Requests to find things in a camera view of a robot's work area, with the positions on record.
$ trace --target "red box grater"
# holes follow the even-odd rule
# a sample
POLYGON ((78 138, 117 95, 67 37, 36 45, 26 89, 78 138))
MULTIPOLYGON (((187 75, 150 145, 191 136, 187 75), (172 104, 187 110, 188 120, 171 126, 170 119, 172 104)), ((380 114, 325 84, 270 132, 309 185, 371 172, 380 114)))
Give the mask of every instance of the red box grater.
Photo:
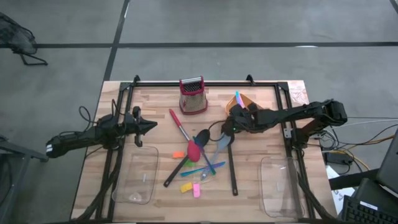
POLYGON ((203 77, 180 80, 180 109, 183 114, 198 114, 207 109, 203 77))

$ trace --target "concrete floor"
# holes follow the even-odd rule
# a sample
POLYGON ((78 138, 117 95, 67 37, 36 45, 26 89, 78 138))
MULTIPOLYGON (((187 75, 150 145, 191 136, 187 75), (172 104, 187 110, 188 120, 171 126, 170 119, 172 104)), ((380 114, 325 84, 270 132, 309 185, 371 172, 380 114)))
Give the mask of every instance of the concrete floor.
MULTIPOLYGON (((0 11, 29 28, 38 43, 111 43, 124 0, 3 0, 0 11)), ((388 0, 132 0, 121 42, 398 41, 388 0)), ((40 152, 60 131, 83 129, 94 114, 110 49, 39 49, 47 67, 26 67, 0 49, 0 133, 40 152)), ((119 49, 111 80, 305 80, 310 101, 334 98, 348 116, 396 117, 397 47, 263 49, 119 49)), ((371 119, 350 119, 349 123, 371 119)), ((336 129, 362 142, 398 121, 336 129)), ((394 129, 383 136, 394 133, 394 129)), ((389 142, 353 153, 380 166, 389 142)), ((68 220, 84 150, 46 164, 32 161, 13 223, 68 220)), ((346 167, 333 166, 343 172, 346 167)), ((355 166, 350 173, 358 172, 355 166)))

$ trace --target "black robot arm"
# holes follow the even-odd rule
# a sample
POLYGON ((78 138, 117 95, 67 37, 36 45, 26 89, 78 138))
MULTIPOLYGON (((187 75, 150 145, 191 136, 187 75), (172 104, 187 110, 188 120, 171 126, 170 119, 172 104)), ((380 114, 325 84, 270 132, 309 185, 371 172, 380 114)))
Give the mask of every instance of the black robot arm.
POLYGON ((313 102, 278 111, 260 109, 257 104, 251 103, 248 108, 242 108, 240 105, 233 106, 222 128, 223 132, 229 136, 240 131, 263 133, 279 123, 306 118, 313 118, 313 121, 303 128, 290 130, 292 144, 295 147, 306 147, 311 135, 329 125, 340 126, 347 122, 343 104, 334 100, 313 102))
POLYGON ((155 121, 141 118, 140 107, 135 106, 132 114, 126 113, 125 120, 118 123, 118 117, 108 114, 97 121, 97 125, 83 132, 54 136, 47 142, 46 155, 56 158, 68 151, 100 144, 104 149, 117 149, 123 136, 136 134, 135 143, 142 146, 141 134, 157 125, 155 121))

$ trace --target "orange object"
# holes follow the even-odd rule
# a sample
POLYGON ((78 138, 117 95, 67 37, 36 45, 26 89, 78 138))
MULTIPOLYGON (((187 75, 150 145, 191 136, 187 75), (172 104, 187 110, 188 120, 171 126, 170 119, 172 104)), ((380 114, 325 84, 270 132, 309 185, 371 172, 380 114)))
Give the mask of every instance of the orange object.
MULTIPOLYGON (((256 102, 252 101, 250 98, 248 98, 247 96, 243 95, 242 93, 240 93, 240 95, 241 95, 243 104, 244 104, 246 107, 247 107, 249 104, 251 104, 251 103, 256 103, 256 102)), ((238 104, 238 102, 236 101, 236 96, 233 95, 232 99, 231 99, 231 100, 227 103, 227 105, 225 106, 225 112, 226 112, 226 115, 227 115, 227 116, 229 115, 229 110, 230 110, 233 106, 235 106, 236 104, 238 104)))
POLYGON ((184 157, 185 157, 184 152, 174 152, 173 153, 173 159, 184 158, 184 157))

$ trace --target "plastic container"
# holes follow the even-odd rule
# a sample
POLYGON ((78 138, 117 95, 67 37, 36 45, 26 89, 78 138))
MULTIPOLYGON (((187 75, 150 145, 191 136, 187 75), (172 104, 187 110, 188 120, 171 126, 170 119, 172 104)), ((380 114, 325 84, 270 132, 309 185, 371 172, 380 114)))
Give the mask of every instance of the plastic container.
POLYGON ((115 202, 150 201, 154 191, 159 152, 155 147, 125 147, 118 184, 112 193, 115 202))
POLYGON ((304 194, 298 184, 297 161, 292 158, 261 160, 260 205, 270 217, 302 218, 304 194))

